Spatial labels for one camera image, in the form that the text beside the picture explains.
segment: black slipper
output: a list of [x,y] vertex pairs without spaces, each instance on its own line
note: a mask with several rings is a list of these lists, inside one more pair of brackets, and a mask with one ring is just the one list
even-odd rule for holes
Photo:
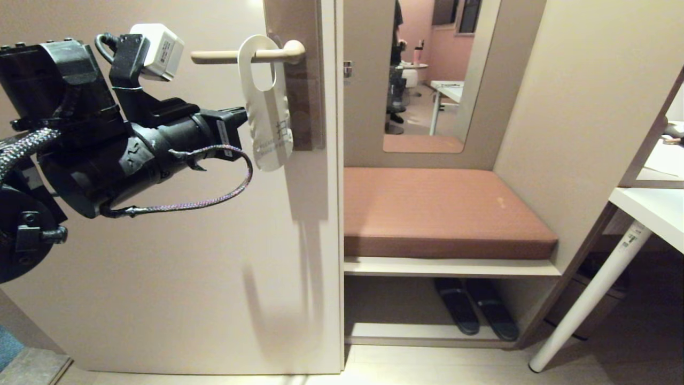
[[466,288],[494,333],[502,340],[517,340],[518,327],[513,322],[513,318],[506,310],[492,283],[485,279],[470,279],[466,280]]
[[390,118],[390,120],[392,120],[392,122],[404,124],[404,118],[402,118],[401,116],[399,116],[397,114],[389,114],[389,118]]
[[434,287],[442,297],[458,329],[467,336],[479,332],[479,320],[458,278],[435,278]]

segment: white table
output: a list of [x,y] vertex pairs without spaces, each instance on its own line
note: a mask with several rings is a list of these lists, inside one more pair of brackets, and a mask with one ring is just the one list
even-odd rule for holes
[[634,218],[589,286],[529,362],[537,373],[551,361],[613,286],[644,245],[651,232],[684,253],[684,190],[674,188],[616,188],[609,200]]
[[424,64],[424,63],[413,64],[413,63],[402,62],[401,64],[399,64],[399,67],[401,67],[403,69],[426,69],[429,66],[427,64]]
[[440,95],[445,95],[456,103],[460,103],[461,96],[463,95],[464,83],[452,80],[433,80],[430,82],[430,87],[437,91],[437,96],[434,98],[434,107],[432,109],[432,122],[430,123],[430,135],[434,135],[434,132],[437,129]]

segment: white table leg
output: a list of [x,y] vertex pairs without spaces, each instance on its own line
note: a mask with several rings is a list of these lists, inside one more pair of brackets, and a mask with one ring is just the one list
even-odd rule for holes
[[432,122],[430,123],[430,136],[434,136],[434,132],[437,130],[437,114],[439,113],[439,97],[440,92],[437,88],[437,93],[434,98],[434,107],[432,108]]
[[642,248],[651,231],[638,221],[632,222],[627,233],[622,237],[618,246],[605,261],[596,277],[589,283],[581,296],[577,299],[568,314],[556,327],[551,337],[544,343],[542,349],[530,360],[529,368],[534,372],[541,372],[551,361],[565,342],[584,322],[589,313],[596,307],[603,296],[613,286],[627,265]]

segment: door latch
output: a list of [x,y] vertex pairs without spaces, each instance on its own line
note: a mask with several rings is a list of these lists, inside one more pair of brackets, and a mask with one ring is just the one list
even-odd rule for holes
[[348,79],[348,78],[352,77],[352,73],[354,70],[354,62],[351,60],[345,60],[344,62],[342,62],[342,67],[343,67],[344,78]]

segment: brown cushion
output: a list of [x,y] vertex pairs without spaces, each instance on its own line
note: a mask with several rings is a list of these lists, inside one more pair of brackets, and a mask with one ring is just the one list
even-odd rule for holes
[[545,259],[557,236],[491,171],[345,168],[345,255]]

